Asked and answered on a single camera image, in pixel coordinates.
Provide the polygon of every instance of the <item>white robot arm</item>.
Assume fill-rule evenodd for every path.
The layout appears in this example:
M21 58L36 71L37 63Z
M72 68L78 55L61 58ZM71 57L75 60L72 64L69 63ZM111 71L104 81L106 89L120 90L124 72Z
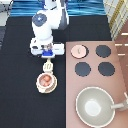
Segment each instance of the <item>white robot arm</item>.
M52 0L46 1L47 6L45 6L48 8L48 1L50 4ZM66 10L65 1L56 0L53 2L53 7L55 6L56 2L57 8L50 10L51 7L49 7L47 10L40 10L32 17L32 28L35 38L32 38L31 40L30 49L33 55L42 54L43 50L47 50L47 46L53 43L52 29L64 30L69 24L69 16ZM58 50L60 49L62 53L61 51L58 52L57 49L55 49L53 46L53 56L57 55L58 53L58 55L64 54L63 44L58 44Z

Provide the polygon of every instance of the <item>bowl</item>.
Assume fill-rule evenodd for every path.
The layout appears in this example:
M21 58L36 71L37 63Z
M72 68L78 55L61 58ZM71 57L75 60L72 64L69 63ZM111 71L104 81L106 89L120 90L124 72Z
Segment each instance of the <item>bowl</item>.
M40 88L41 92L44 93L46 89L54 85L54 76L50 73L42 73L38 76L36 85L37 88Z
M101 128L109 125L115 110L112 97L99 87L87 87L76 98L76 112L79 118L88 126Z

